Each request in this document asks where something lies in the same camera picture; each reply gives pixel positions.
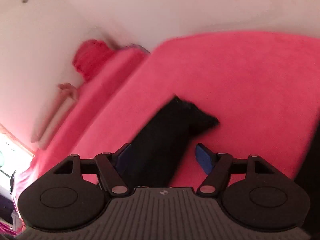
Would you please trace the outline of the red crumpled blanket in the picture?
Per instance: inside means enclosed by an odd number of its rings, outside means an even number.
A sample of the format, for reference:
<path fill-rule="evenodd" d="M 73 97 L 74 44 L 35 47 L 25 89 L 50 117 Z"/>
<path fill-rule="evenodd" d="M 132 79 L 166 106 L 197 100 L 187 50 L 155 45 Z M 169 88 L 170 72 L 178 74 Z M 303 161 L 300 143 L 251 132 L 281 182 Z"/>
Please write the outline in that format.
<path fill-rule="evenodd" d="M 88 82 L 101 71 L 106 61 L 115 54 L 116 51 L 104 41 L 87 40 L 82 42 L 76 51 L 72 65 L 84 81 Z"/>

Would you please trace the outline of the pink bedsheet near bed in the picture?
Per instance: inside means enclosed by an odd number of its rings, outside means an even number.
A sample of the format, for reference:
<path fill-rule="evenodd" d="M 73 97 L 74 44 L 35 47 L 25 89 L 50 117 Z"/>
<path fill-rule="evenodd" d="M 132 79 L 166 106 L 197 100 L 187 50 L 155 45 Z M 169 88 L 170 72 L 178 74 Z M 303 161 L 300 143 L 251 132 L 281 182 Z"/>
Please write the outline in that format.
<path fill-rule="evenodd" d="M 295 178 L 319 120 L 319 39 L 266 32 L 210 33 L 164 42 L 130 76 L 73 148 L 114 152 L 174 95 L 219 120 L 190 143 L 170 185 L 198 187 L 195 145 L 259 155 Z"/>

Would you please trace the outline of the black pants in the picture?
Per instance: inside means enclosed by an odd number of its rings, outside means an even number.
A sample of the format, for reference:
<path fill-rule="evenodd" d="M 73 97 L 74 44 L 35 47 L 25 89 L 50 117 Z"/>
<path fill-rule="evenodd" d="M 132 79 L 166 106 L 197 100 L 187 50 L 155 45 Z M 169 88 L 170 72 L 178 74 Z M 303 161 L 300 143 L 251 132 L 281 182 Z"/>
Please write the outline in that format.
<path fill-rule="evenodd" d="M 131 141 L 123 181 L 131 189 L 169 186 L 191 141 L 218 124 L 192 102 L 173 97 Z"/>

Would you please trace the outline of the pink bedsheet bed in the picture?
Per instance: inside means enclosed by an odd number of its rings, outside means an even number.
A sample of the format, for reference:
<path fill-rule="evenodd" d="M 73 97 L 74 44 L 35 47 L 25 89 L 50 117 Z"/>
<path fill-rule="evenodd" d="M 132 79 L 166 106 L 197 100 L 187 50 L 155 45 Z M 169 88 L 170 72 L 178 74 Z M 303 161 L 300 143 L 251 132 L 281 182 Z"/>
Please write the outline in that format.
<path fill-rule="evenodd" d="M 12 198 L 20 194 L 37 178 L 71 154 L 96 115 L 111 100 L 127 78 L 147 58 L 138 47 L 115 50 L 101 71 L 78 89 L 78 101 L 45 150 L 37 150 L 28 169 L 15 174 Z"/>
<path fill-rule="evenodd" d="M 266 32 L 210 33 L 164 42 L 130 76 L 73 148 L 114 152 L 174 95 L 219 120 L 190 143 L 170 185 L 198 187 L 195 145 L 259 155 L 295 178 L 319 120 L 319 39 Z"/>

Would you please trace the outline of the pink bedsheet far bed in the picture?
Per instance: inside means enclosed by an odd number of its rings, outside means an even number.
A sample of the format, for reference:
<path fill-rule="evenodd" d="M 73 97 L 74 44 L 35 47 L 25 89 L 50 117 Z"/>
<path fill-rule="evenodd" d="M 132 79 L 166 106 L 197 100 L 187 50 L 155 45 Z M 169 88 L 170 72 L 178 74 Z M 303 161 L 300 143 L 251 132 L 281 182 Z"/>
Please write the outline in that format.
<path fill-rule="evenodd" d="M 96 115 L 111 100 L 127 78 L 147 58 L 138 47 L 115 50 L 101 71 L 78 89 L 78 101 L 45 150 L 37 150 L 28 169 L 15 174 L 12 198 L 20 194 L 37 178 L 71 154 Z"/>

